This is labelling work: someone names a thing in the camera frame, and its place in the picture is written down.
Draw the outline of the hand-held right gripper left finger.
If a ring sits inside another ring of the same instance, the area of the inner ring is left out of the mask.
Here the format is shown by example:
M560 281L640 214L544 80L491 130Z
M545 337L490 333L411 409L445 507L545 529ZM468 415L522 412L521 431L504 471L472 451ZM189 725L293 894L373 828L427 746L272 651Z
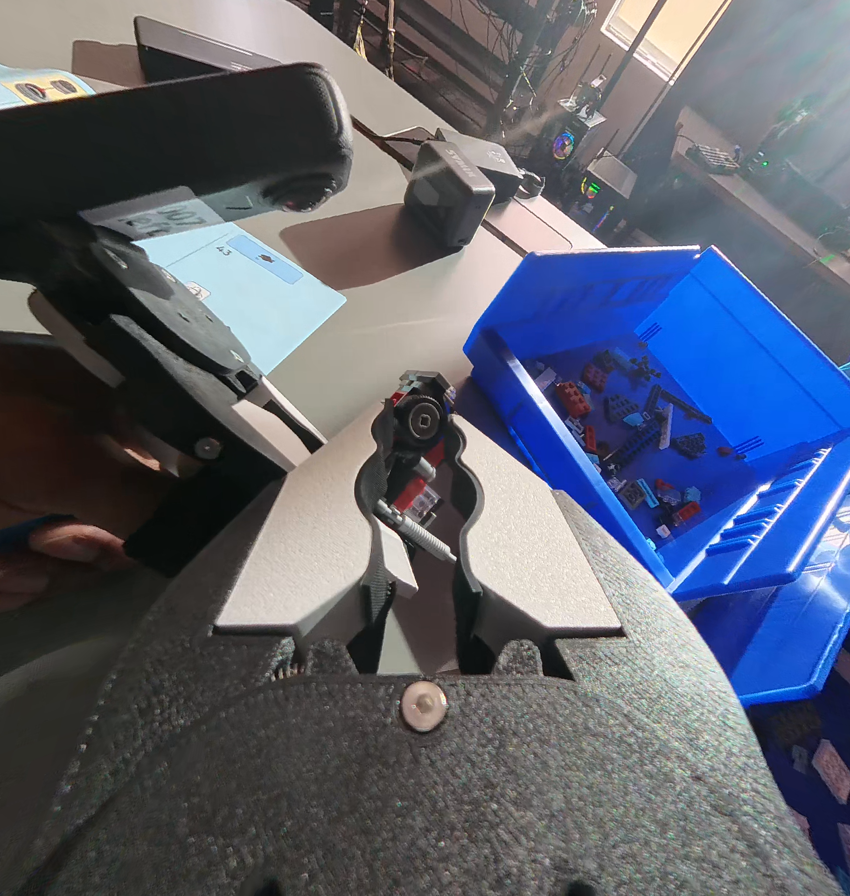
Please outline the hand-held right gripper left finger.
M382 400L290 472L216 621L227 635L345 645L355 663L382 663L395 599L418 591L400 536L379 521L393 407Z

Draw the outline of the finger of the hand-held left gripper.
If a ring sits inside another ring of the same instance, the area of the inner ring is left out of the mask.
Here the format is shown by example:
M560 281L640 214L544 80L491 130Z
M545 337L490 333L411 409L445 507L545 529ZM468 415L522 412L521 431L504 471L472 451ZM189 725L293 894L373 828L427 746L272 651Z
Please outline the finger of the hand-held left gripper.
M234 411L268 443L279 467L290 472L301 465L309 454L298 438L280 420L258 407L258 393L250 392L238 400Z
M327 443L320 430L265 376L257 387L257 406L280 420L309 454L317 453Z

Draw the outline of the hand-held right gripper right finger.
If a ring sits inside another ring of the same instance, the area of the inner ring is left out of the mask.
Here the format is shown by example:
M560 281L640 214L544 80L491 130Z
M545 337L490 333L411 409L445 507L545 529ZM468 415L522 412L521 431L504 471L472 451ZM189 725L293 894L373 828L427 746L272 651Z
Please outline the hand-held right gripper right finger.
M539 674L565 676L558 641L624 636L546 482L456 414L446 424L445 460L463 521L453 572L463 675L489 674L507 645L528 642Z

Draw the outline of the black toy wheel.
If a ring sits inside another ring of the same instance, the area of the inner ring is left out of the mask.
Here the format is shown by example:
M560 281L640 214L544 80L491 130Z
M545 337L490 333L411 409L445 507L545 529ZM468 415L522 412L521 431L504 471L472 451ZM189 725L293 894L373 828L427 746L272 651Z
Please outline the black toy wheel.
M440 440L446 409L426 394L409 392L394 408L394 445L398 450L426 452Z

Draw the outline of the toy brick vehicle model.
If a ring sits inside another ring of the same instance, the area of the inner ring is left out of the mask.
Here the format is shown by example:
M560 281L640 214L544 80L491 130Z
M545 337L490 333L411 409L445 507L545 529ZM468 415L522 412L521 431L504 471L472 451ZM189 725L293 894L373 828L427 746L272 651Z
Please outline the toy brick vehicle model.
M440 440L430 450L398 450L394 445L394 408L409 392L426 394L446 409L446 423ZM453 549L434 536L424 521L433 519L442 498L431 483L445 457L444 441L453 411L455 389L440 373L408 370L385 400L373 423L373 436L386 485L377 499L374 514L414 549L430 554L442 562L456 563Z

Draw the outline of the grey desk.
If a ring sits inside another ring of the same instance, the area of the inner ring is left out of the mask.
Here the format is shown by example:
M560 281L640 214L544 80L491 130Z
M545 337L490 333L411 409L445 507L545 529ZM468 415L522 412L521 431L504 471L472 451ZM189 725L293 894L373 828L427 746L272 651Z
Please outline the grey desk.
M352 115L378 135L441 119L289 2L0 2L0 63L66 69L133 84L119 72L145 16L282 62L311 61L334 76ZM397 162L354 135L350 184L312 214L272 213L243 226L346 296L345 304L270 374L326 436L337 434L405 370L468 375L463 344L522 255L489 230L439 256L403 220L406 179ZM72 644L123 642L166 585L150 571L97 574L50 599L0 613L0 677L34 663L34 682Z

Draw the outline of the person's left hand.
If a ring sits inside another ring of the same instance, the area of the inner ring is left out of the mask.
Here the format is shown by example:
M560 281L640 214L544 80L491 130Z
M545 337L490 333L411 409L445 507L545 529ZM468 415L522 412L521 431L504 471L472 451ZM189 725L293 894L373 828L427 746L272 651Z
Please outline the person's left hand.
M111 387L47 336L0 331L0 613L130 566L124 540L175 479L133 439Z

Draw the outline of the light blue instruction booklet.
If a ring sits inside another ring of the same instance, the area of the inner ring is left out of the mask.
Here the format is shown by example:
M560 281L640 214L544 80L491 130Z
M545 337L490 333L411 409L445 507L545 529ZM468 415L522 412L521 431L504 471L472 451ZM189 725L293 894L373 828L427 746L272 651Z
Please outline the light blue instruction booklet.
M0 231L79 220L150 250L264 373L344 298L239 222L318 208L352 155L341 91L315 63L111 92L0 63Z

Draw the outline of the pile of loose toy bricks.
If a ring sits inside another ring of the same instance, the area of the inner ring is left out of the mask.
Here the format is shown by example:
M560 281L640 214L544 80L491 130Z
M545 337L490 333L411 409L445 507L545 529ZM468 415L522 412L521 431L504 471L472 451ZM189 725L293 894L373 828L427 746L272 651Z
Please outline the pile of loose toy bricks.
M526 359L526 372L656 550L753 482L746 453L644 340L619 337Z

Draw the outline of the blue plastic bin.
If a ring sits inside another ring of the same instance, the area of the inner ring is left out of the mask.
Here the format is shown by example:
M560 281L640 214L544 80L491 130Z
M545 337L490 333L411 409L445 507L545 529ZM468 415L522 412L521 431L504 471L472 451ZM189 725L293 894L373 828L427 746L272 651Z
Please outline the blue plastic bin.
M523 366L619 337L649 343L754 479L659 550ZM677 599L795 581L850 485L850 380L714 248L531 253L464 353L531 465Z
M850 495L795 581L690 611L795 822L850 894Z

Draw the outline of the black power bank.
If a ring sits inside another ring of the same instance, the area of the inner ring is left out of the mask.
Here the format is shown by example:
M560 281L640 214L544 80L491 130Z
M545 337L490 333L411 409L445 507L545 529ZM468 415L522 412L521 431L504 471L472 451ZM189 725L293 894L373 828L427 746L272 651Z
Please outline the black power bank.
M148 84L279 66L279 60L195 32L137 16L133 20L139 66Z

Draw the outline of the black adapter box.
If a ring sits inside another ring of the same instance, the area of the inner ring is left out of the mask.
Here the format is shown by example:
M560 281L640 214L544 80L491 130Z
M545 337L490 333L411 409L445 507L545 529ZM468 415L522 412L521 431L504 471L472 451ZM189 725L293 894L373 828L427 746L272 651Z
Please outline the black adapter box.
M490 180L495 189L494 205L507 203L516 196L523 174L502 145L445 128L436 129L435 136L452 143L467 162Z

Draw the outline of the computer case with glowing fans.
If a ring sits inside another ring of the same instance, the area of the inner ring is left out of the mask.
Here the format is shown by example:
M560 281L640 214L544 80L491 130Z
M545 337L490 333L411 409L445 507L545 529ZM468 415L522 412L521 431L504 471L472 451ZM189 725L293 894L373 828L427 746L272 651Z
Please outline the computer case with glowing fans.
M596 236L609 235L620 225L636 186L637 173L610 154L601 154L585 169L582 211Z
M562 170L574 157L588 131L586 121L574 114L554 118L541 133L541 162L546 173Z

